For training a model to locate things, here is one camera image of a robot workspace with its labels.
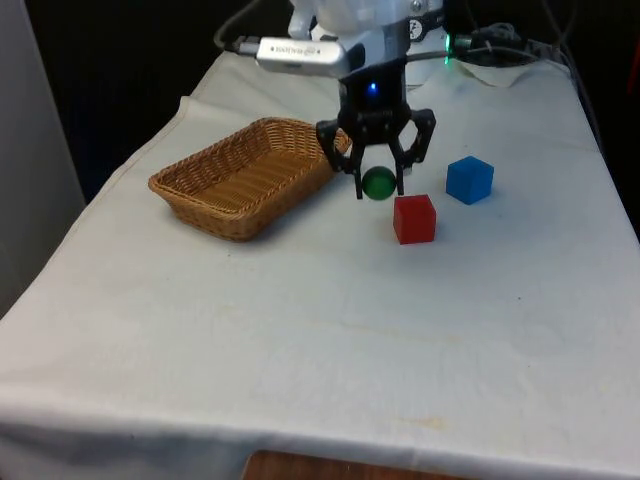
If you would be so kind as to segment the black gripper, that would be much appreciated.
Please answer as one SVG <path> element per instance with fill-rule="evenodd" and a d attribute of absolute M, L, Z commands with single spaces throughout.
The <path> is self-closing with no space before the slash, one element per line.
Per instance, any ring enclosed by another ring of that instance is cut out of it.
<path fill-rule="evenodd" d="M 337 120 L 319 121 L 316 138 L 330 167 L 351 175 L 358 200 L 364 197 L 362 160 L 366 146 L 388 144 L 395 163 L 396 189 L 405 193 L 404 171 L 425 160 L 436 118 L 431 109 L 411 110 L 406 101 L 405 60 L 367 67 L 339 81 Z M 416 135 L 408 150 L 400 142 L 402 130 L 412 122 Z M 337 146 L 343 132 L 350 140 L 348 154 Z"/>

